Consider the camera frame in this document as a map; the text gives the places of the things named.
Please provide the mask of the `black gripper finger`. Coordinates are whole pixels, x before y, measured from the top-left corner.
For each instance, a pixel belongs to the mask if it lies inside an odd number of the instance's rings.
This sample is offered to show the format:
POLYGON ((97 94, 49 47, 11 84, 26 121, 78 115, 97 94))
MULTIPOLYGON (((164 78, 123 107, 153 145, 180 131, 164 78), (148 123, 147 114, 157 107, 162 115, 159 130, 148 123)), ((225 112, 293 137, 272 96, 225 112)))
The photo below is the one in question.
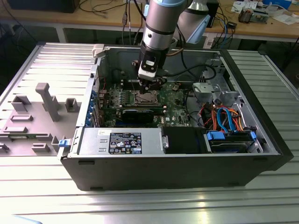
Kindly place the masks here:
POLYGON ((167 78, 165 77, 156 77, 150 83, 150 90, 151 91, 159 91, 161 90, 162 86, 167 82, 167 78))
POLYGON ((149 89, 148 71, 139 64, 138 60, 133 60, 131 65, 140 85, 140 93, 146 93, 149 89))

